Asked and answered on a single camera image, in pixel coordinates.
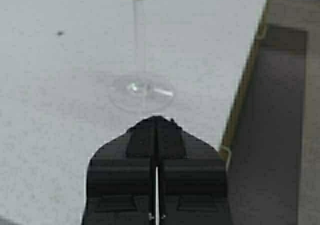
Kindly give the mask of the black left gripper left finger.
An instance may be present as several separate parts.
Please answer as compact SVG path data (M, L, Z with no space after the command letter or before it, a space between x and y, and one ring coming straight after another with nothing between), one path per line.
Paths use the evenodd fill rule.
M155 132L145 118L91 157L83 225L156 224Z

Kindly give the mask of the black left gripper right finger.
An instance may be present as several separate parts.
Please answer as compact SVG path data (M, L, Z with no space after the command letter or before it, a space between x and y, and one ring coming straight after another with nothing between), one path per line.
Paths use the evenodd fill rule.
M159 224L230 225L225 162L174 120L156 118Z

